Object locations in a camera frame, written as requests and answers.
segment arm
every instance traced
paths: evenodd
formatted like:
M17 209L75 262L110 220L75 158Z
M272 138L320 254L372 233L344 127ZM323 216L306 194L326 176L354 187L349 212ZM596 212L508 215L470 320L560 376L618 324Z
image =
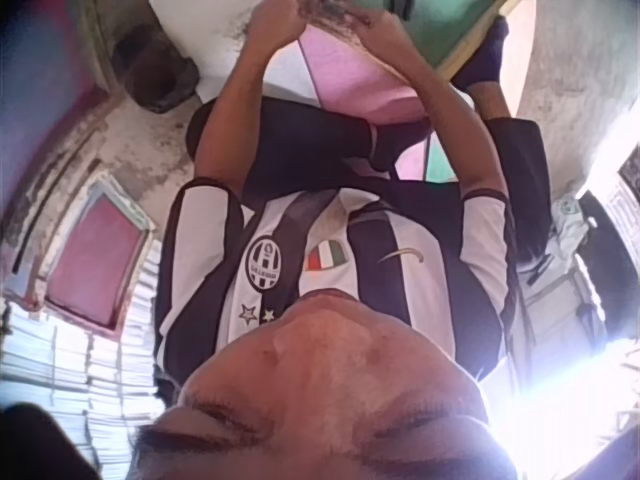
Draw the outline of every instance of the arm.
M196 177L225 184L241 196L255 160L260 132L262 82L269 61L306 27L298 0L264 0L254 11L247 41L198 145Z
M353 28L363 45L403 75L418 93L458 176L462 195L479 189L507 194L491 136L478 115L421 57L397 16L357 8Z

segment star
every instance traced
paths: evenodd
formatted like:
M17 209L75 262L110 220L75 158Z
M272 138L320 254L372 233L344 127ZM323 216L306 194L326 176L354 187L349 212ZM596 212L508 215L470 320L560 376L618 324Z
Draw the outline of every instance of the star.
M246 322L247 327L251 322L257 322L258 317L256 317L256 307L247 308L242 305L242 313L240 314L240 318Z
M263 320L265 322L272 322L276 319L276 316L273 313L273 310L265 310Z

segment bright light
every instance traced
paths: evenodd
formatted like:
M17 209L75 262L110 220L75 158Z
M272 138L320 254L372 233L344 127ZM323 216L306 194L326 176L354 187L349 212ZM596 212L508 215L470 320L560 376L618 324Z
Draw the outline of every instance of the bright light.
M617 414L637 395L635 372L620 367L633 343L610 344L554 378L508 412L495 412L494 431L529 480L564 478L590 461L613 435Z
M589 178L576 195L577 198L582 198L587 190L591 190L596 198L600 198L600 192L608 191L613 174L620 170L638 143L640 97L636 98L631 109L620 115L609 128L607 136L596 150Z

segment person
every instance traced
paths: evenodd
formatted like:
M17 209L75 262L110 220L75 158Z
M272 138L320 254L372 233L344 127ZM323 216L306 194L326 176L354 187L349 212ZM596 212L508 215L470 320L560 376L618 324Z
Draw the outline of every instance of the person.
M269 60L306 21L297 0L259 4L187 135L195 178L171 208L155 304L157 361L179 396L140 431L132 478L517 478L477 380L514 317L499 151L544 158L537 130L501 147L396 16L350 9L363 46L415 88L458 182L363 177L343 161L390 169L425 122L263 99ZM490 98L489 80L469 90Z

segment black and white striped shirt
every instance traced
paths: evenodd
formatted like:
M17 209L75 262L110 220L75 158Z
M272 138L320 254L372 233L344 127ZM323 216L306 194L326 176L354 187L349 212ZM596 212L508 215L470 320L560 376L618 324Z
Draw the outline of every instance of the black and white striped shirt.
M256 212L223 185L193 180L173 204L163 245L158 363L182 384L299 296L337 288L484 376L502 354L511 303L507 207L498 192L468 195L454 249L362 190L296 193Z

